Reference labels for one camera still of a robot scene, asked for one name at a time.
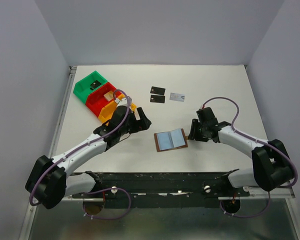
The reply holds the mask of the brown leather card holder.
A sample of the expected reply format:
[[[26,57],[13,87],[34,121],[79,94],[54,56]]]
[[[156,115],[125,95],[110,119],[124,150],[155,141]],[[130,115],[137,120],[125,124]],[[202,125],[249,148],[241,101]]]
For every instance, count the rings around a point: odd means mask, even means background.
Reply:
[[[154,134],[155,147],[157,152],[165,152],[187,148],[187,137],[183,128]]]

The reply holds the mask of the black credit card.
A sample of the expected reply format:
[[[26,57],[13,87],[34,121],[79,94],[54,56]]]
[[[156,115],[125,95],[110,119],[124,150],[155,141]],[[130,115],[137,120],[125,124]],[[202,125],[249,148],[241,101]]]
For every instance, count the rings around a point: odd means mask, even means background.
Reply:
[[[152,94],[150,96],[150,102],[151,103],[160,103],[160,104],[164,104],[166,100],[166,97],[164,95],[156,95],[156,94]]]
[[[150,90],[150,93],[152,95],[160,95],[160,96],[164,96],[165,95],[165,92],[166,92],[166,89],[165,88],[162,88],[162,87],[156,87],[156,86],[152,86],[151,87],[151,90]]]

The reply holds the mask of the silver VIP credit card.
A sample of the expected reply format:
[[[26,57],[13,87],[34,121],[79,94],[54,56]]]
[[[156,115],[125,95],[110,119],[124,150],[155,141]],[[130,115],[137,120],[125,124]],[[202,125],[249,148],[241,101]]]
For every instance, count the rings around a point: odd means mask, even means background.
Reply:
[[[177,102],[184,102],[185,101],[185,95],[181,93],[170,93],[169,99],[171,101],[177,101]]]

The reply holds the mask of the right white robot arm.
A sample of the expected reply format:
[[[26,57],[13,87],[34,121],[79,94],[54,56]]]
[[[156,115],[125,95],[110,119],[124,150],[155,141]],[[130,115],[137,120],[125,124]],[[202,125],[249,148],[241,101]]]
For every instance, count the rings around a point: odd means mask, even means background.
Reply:
[[[241,187],[259,187],[270,192],[296,183],[297,170],[280,140],[256,138],[236,130],[229,122],[218,122],[210,107],[199,109],[196,114],[198,118],[191,122],[189,140],[225,144],[252,160],[252,168],[235,169],[224,175],[226,180],[220,183],[224,195],[231,196]]]

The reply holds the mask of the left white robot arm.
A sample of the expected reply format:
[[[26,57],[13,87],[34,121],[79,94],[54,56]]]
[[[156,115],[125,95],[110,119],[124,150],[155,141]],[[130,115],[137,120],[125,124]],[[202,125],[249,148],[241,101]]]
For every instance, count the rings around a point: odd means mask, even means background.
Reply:
[[[77,168],[118,144],[122,136],[148,130],[152,122],[141,107],[136,110],[140,119],[127,106],[120,105],[109,120],[79,145],[52,158],[46,155],[39,157],[25,184],[30,193],[30,205],[54,208],[69,194],[67,179]]]

